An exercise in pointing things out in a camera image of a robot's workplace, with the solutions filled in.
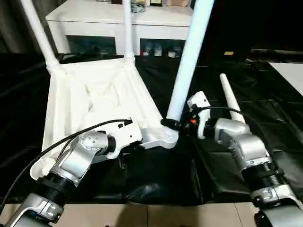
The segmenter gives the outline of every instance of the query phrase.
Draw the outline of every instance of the white table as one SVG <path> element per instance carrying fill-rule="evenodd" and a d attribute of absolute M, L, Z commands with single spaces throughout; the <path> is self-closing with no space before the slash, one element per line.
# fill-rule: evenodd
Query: white table
<path fill-rule="evenodd" d="M 301 95 L 303 95 L 303 64 L 270 63 Z"/>
<path fill-rule="evenodd" d="M 150 7 L 132 14 L 134 52 L 140 39 L 185 40 L 193 11 L 190 7 Z M 96 0 L 67 0 L 46 16 L 59 53 L 70 53 L 67 35 L 114 37 L 116 53 L 124 53 L 123 6 Z"/>

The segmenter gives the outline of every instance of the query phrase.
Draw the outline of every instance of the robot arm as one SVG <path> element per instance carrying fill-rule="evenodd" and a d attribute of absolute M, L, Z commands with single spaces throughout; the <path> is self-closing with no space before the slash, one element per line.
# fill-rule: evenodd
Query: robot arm
<path fill-rule="evenodd" d="M 48 227 L 51 226 L 49 223 L 57 223 L 64 205 L 91 164 L 116 158 L 122 148 L 141 140 L 140 129 L 135 123 L 110 135 L 88 131 L 76 137 L 48 175 L 37 180 L 38 190 L 29 194 L 5 227 Z"/>
<path fill-rule="evenodd" d="M 283 176 L 283 171 L 273 162 L 263 141 L 251 134 L 250 127 L 240 121 L 211 119 L 210 106 L 204 93 L 198 92 L 187 102 L 190 119 L 181 124 L 163 119 L 162 124 L 200 139 L 212 138 L 228 148 L 250 189 L 253 204 L 260 209 L 255 215 L 260 227 L 303 226 L 303 205 L 297 199 Z"/>

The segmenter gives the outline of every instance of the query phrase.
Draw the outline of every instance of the white cabinet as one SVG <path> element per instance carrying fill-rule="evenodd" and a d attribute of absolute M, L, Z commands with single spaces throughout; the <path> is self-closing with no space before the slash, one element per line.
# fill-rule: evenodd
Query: white cabinet
<path fill-rule="evenodd" d="M 190 7 L 175 6 L 150 7 L 144 13 L 132 14 L 135 54 L 140 55 L 144 39 L 185 40 L 192 13 Z M 86 48 L 124 53 L 122 5 L 68 0 L 47 15 L 46 20 L 59 53 L 89 52 Z"/>

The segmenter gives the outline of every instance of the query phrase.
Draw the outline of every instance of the white plastic chair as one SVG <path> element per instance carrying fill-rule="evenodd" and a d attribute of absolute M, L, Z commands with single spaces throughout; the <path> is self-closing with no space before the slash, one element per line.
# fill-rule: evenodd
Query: white plastic chair
<path fill-rule="evenodd" d="M 142 146 L 175 146 L 178 132 L 160 124 L 162 117 L 134 65 L 130 0 L 123 1 L 124 58 L 71 64 L 60 64 L 56 59 L 32 1 L 21 0 L 21 3 L 51 75 L 43 150 L 91 125 L 129 117 L 139 124 Z M 214 0 L 196 1 L 167 118 L 180 120 L 213 4 Z M 108 132 L 113 128 L 117 125 L 102 126 Z M 61 148 L 57 147 L 43 158 L 55 160 Z M 36 164 L 32 170 L 40 168 Z"/>

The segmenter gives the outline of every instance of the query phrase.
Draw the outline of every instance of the black cable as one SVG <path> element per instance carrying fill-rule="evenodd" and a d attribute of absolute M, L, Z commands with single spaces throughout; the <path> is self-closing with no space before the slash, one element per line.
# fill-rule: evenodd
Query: black cable
<path fill-rule="evenodd" d="M 97 127 L 100 127 L 102 125 L 105 125 L 105 124 L 110 124 L 110 123 L 115 123 L 115 122 L 127 122 L 127 123 L 131 123 L 132 120 L 128 120 L 128 119 L 117 119 L 117 120 L 110 120 L 110 121 L 107 121 L 107 122 L 102 122 L 102 123 L 99 123 L 99 124 L 96 124 L 96 125 L 93 125 L 89 128 L 86 128 L 86 129 L 83 129 L 81 131 L 78 131 L 70 136 L 67 136 L 65 137 L 64 139 L 60 140 L 59 142 L 56 142 L 55 144 L 51 145 L 49 148 L 45 149 L 43 152 L 41 152 L 37 157 L 35 157 L 20 173 L 19 175 L 16 177 L 16 179 L 14 180 L 13 184 L 10 186 L 8 192 L 6 193 L 6 195 L 4 196 L 3 198 L 3 201 L 1 203 L 1 206 L 0 206 L 0 215 L 1 213 L 3 212 L 3 209 L 4 209 L 4 206 L 6 204 L 6 201 L 12 191 L 12 189 L 14 188 L 15 184 L 17 183 L 17 181 L 19 180 L 19 178 L 24 174 L 24 172 L 29 168 L 31 167 L 36 161 L 38 161 L 43 155 L 45 155 L 46 153 L 48 153 L 50 150 L 54 149 L 55 147 L 59 146 L 60 144 L 64 143 L 65 141 L 67 140 L 72 140 L 74 139 L 76 136 L 82 134 L 82 133 L 85 133 L 89 130 L 92 130 L 92 129 L 95 129 Z"/>
<path fill-rule="evenodd" d="M 61 155 L 64 153 L 65 149 L 67 148 L 67 146 L 73 141 L 74 138 L 71 138 L 69 141 L 66 142 L 66 144 L 64 145 L 64 147 L 60 151 L 57 160 L 61 157 Z"/>

